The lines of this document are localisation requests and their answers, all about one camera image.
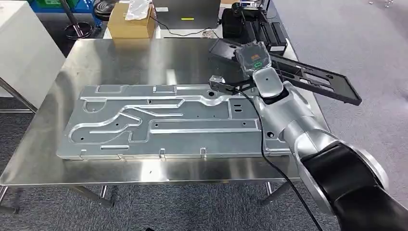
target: laptop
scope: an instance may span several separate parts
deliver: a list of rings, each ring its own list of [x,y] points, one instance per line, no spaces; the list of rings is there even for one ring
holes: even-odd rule
[[[157,20],[171,29],[217,28],[221,0],[153,0]]]

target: black cable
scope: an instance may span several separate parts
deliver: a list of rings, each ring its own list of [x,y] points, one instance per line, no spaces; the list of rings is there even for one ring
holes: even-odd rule
[[[160,25],[166,27],[166,29],[168,30],[168,32],[169,32],[170,34],[172,34],[172,35],[177,35],[177,36],[185,37],[185,36],[189,36],[189,35],[200,34],[201,32],[203,32],[203,31],[205,31],[205,30],[211,29],[211,30],[213,31],[213,33],[216,35],[216,37],[219,38],[218,35],[215,33],[215,31],[214,31],[212,28],[210,28],[210,27],[207,27],[207,28],[204,29],[204,30],[200,30],[200,31],[198,31],[198,32],[189,33],[189,34],[186,34],[186,35],[181,35],[181,34],[173,33],[173,32],[170,31],[170,29],[169,29],[166,25],[164,25],[163,23],[159,22],[157,19],[155,19],[155,18],[152,17],[151,15],[150,15],[150,17],[151,17],[153,20],[155,20],[158,24],[160,24]]]
[[[245,94],[243,93],[241,90],[235,89],[237,92],[241,93],[251,104],[252,107],[254,107],[256,114],[258,115],[258,119],[259,119],[259,125],[261,127],[261,154],[262,157],[265,159],[265,161],[272,166],[275,170],[277,170],[282,176],[283,178],[285,178],[285,180],[291,185],[291,188],[293,189],[293,191],[295,192],[295,194],[297,195],[297,197],[299,197],[300,202],[302,202],[303,206],[305,207],[307,213],[309,214],[310,218],[312,218],[313,222],[315,223],[317,229],[319,231],[323,231],[323,229],[321,228],[321,226],[319,225],[318,221],[316,220],[315,216],[313,215],[312,211],[310,211],[309,206],[307,206],[305,200],[303,199],[303,197],[301,196],[301,194],[299,193],[299,191],[296,189],[296,187],[294,186],[294,184],[292,183],[292,181],[289,179],[289,177],[276,165],[274,165],[272,162],[270,162],[264,153],[264,127],[262,125],[262,120],[261,120],[261,115],[259,114],[258,110],[255,107],[254,102]]]

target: robotic arm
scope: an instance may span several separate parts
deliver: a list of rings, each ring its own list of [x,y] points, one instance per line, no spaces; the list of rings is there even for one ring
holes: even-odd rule
[[[259,96],[253,98],[257,111],[288,143],[300,178],[319,208],[336,215],[344,231],[408,231],[408,210],[387,193],[388,177],[381,165],[319,124],[292,83],[282,83],[263,43],[244,45],[237,58],[252,78],[250,87],[258,89]],[[234,89],[216,77],[210,86],[224,93]]]

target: stainless steel table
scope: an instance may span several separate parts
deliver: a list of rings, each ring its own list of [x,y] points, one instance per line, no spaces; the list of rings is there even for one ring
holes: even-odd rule
[[[284,181],[260,158],[69,161],[56,156],[74,103],[85,85],[205,84],[212,75],[239,77],[239,67],[208,53],[213,39],[82,39],[72,48],[44,103],[0,177],[9,187],[67,186],[91,199],[103,197],[85,184],[162,184],[232,181]],[[295,58],[291,47],[286,56]],[[174,70],[174,75],[166,75]],[[326,124],[314,95],[301,91],[313,112]],[[298,180],[289,156],[270,158]]]

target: green label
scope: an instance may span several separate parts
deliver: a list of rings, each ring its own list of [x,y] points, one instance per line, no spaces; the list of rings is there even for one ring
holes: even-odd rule
[[[47,4],[47,5],[59,5],[60,1],[59,0],[45,0],[45,4]]]
[[[261,63],[261,62],[258,62],[258,63],[256,63],[254,66],[255,66],[255,67],[260,67],[260,66],[262,66],[262,63]]]

